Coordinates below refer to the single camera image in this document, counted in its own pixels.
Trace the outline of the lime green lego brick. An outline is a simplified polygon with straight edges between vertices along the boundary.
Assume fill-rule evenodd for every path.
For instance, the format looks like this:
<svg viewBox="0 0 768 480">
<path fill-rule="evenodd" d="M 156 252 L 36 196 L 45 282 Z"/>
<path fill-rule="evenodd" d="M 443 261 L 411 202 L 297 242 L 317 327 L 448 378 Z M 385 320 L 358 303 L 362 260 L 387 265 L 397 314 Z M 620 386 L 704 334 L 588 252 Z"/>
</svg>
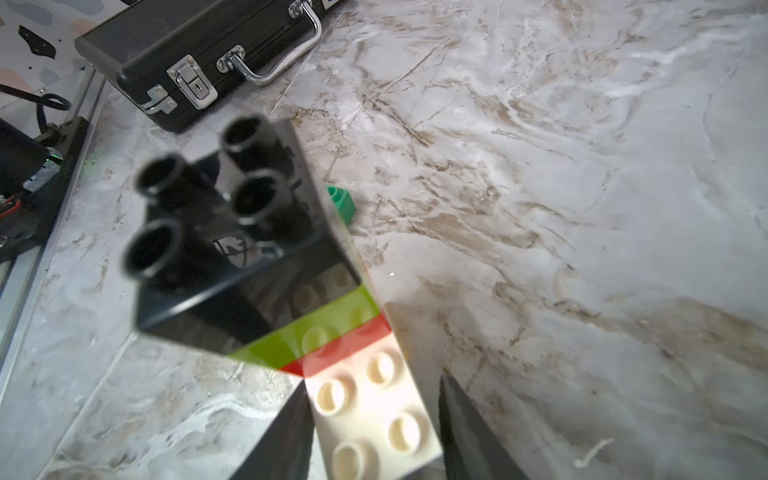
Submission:
<svg viewBox="0 0 768 480">
<path fill-rule="evenodd" d="M 375 320 L 381 308 L 365 285 L 354 288 L 276 331 L 228 354 L 229 358 L 303 376 L 296 362 Z"/>
</svg>

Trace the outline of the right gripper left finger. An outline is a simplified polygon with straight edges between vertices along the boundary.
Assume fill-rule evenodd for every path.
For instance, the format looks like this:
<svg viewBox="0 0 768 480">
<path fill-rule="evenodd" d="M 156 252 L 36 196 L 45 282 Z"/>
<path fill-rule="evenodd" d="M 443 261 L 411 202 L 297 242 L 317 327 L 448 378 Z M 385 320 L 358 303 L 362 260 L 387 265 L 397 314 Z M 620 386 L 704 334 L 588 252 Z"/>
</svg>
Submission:
<svg viewBox="0 0 768 480">
<path fill-rule="evenodd" d="M 308 478 L 315 424 L 304 381 L 230 480 Z"/>
</svg>

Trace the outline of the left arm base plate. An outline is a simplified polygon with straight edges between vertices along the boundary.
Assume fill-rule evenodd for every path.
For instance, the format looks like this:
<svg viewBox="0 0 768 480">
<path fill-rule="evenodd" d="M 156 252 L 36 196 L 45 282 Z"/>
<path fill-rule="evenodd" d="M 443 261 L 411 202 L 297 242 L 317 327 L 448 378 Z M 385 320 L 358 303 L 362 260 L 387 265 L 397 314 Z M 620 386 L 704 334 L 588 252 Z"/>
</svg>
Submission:
<svg viewBox="0 0 768 480">
<path fill-rule="evenodd" d="M 47 242 L 90 123 L 76 117 L 36 138 L 1 122 L 1 260 Z"/>
</svg>

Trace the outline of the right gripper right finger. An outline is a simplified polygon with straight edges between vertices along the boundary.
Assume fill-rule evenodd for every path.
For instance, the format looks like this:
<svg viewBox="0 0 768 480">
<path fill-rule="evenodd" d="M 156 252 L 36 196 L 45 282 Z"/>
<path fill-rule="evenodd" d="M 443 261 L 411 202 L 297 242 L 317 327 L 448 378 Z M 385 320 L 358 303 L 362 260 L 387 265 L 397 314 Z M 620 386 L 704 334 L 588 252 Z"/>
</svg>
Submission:
<svg viewBox="0 0 768 480">
<path fill-rule="evenodd" d="M 450 374 L 441 376 L 438 403 L 448 480 L 528 479 Z"/>
</svg>

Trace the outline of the red lego brick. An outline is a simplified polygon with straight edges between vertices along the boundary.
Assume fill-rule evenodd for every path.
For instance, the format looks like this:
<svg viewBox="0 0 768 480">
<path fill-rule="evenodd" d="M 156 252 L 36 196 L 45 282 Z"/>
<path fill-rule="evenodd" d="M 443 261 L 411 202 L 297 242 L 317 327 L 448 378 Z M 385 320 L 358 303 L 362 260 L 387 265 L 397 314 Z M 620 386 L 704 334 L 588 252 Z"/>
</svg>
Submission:
<svg viewBox="0 0 768 480">
<path fill-rule="evenodd" d="M 303 357 L 279 367 L 278 370 L 302 378 L 312 377 L 330 366 L 345 360 L 392 332 L 385 313 L 343 334 Z"/>
</svg>

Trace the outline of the white long lego brick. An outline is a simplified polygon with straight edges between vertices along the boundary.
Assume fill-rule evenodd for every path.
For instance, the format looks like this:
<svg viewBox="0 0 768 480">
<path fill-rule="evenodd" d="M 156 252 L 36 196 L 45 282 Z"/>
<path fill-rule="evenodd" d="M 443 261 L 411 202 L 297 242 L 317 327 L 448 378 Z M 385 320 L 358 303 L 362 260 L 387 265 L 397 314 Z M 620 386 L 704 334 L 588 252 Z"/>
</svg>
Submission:
<svg viewBox="0 0 768 480">
<path fill-rule="evenodd" d="M 330 479 L 402 479 L 443 456 L 393 333 L 305 385 Z"/>
</svg>

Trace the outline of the black small lego brick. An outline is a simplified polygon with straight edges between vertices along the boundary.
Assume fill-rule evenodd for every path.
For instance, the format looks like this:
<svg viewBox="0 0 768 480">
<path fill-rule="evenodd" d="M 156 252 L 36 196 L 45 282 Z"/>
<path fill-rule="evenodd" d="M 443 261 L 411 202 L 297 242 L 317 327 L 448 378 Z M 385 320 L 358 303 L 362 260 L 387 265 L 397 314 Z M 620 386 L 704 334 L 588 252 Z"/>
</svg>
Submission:
<svg viewBox="0 0 768 480">
<path fill-rule="evenodd" d="M 146 214 L 123 270 L 144 335 L 228 356 L 367 287 L 287 120 L 238 118 L 198 160 L 150 160 L 135 188 Z"/>
</svg>

